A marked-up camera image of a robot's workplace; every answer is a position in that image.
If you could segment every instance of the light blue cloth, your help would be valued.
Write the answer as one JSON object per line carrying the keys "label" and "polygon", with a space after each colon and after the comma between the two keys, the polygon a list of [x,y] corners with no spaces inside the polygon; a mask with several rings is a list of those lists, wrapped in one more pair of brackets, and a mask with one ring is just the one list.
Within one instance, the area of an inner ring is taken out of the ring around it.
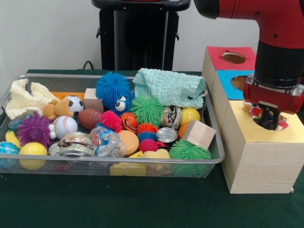
{"label": "light blue cloth", "polygon": [[172,71],[142,68],[136,74],[135,97],[155,96],[164,106],[203,106],[205,78]]}

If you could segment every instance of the brown football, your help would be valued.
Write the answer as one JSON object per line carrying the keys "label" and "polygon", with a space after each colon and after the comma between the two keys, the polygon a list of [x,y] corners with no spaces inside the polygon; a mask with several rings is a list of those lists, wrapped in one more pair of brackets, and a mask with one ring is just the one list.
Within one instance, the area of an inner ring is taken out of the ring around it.
{"label": "brown football", "polygon": [[80,124],[88,129],[92,130],[98,122],[100,122],[100,116],[102,113],[95,109],[85,109],[79,113],[78,119]]}

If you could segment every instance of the blue box face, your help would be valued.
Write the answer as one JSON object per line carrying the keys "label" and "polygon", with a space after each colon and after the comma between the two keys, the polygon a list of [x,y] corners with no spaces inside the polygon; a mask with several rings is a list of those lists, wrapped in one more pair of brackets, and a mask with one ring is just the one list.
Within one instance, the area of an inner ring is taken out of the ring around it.
{"label": "blue box face", "polygon": [[230,100],[244,100],[243,91],[235,88],[231,80],[238,76],[254,74],[254,70],[217,70],[219,80]]}

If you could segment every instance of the black cable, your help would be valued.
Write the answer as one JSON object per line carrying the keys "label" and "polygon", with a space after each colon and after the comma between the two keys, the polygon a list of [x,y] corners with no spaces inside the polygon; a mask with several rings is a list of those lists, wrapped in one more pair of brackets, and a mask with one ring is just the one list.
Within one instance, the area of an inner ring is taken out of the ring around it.
{"label": "black cable", "polygon": [[85,62],[84,66],[82,67],[83,70],[85,69],[85,67],[86,67],[87,64],[90,64],[91,69],[94,70],[94,67],[93,67],[93,64],[91,63],[91,61],[86,61]]}

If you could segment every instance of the teddy bear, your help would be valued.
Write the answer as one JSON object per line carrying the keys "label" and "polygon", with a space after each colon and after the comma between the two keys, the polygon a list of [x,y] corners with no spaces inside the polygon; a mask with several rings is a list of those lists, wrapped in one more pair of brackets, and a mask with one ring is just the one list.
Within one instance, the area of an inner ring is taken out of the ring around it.
{"label": "teddy bear", "polygon": [[61,101],[52,100],[43,108],[43,116],[51,121],[63,115],[74,117],[74,113],[69,110],[69,103],[67,98]]}

